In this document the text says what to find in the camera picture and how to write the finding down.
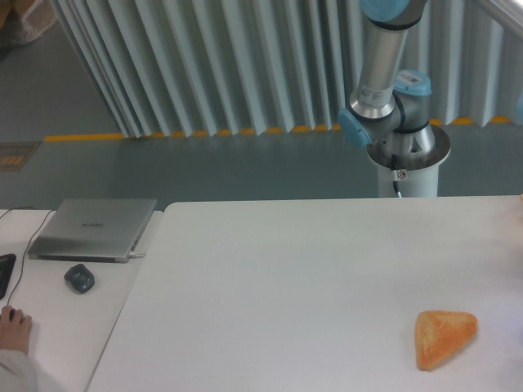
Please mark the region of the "person's hand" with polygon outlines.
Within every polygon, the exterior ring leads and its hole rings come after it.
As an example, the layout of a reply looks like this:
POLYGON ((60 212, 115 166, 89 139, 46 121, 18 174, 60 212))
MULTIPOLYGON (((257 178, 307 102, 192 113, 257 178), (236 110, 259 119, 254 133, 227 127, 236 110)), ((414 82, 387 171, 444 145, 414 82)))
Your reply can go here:
POLYGON ((23 311, 21 318, 10 320, 10 305, 1 310, 0 347, 2 350, 20 351, 29 354, 29 334, 32 327, 32 317, 23 311))

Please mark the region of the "grey sleeved forearm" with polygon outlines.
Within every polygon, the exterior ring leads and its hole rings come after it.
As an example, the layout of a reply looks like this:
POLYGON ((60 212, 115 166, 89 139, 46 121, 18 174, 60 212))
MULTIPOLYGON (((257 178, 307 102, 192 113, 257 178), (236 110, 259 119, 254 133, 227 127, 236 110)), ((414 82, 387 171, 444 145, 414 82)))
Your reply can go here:
POLYGON ((38 375, 28 350, 1 349, 1 391, 37 391, 38 375))

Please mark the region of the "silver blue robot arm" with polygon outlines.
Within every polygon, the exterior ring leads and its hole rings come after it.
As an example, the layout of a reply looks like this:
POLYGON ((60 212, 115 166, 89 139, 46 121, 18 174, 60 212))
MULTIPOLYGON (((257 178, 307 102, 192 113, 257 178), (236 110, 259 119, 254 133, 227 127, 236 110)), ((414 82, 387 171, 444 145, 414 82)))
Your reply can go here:
POLYGON ((358 83, 337 115, 344 136, 389 170, 442 163, 438 117, 522 119, 519 1, 363 1, 358 83))

